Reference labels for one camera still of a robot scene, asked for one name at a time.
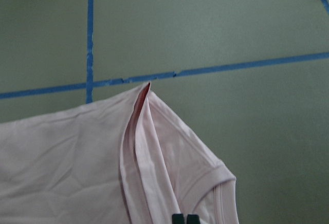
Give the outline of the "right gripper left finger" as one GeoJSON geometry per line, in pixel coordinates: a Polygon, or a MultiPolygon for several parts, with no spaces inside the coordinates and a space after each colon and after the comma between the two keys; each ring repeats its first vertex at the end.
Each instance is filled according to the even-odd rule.
{"type": "Polygon", "coordinates": [[[172,224],[185,224],[185,217],[182,213],[172,215],[172,224]]]}

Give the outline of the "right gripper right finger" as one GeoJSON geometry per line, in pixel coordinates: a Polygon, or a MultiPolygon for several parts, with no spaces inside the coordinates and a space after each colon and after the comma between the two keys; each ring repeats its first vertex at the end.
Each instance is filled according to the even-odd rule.
{"type": "Polygon", "coordinates": [[[199,216],[197,214],[188,214],[186,224],[199,224],[199,216]]]}

